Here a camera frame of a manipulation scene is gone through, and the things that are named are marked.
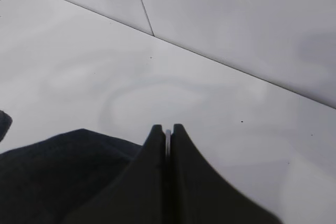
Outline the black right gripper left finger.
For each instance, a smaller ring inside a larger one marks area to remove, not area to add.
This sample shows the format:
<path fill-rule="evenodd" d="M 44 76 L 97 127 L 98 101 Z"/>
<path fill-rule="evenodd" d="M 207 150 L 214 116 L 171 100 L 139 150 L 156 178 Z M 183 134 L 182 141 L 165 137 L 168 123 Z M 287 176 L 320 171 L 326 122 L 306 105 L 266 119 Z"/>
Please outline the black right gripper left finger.
<path fill-rule="evenodd" d="M 125 171 L 64 223 L 167 223 L 165 134 L 154 125 Z"/>

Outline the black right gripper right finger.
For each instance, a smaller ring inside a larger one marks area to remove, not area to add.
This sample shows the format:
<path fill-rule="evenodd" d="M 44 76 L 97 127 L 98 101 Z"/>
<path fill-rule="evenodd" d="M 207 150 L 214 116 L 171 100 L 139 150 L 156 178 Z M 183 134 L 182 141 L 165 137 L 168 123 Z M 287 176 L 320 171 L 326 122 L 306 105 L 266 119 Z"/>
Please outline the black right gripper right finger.
<path fill-rule="evenodd" d="M 203 157 L 181 124 L 170 140 L 173 223 L 281 223 L 228 183 Z"/>

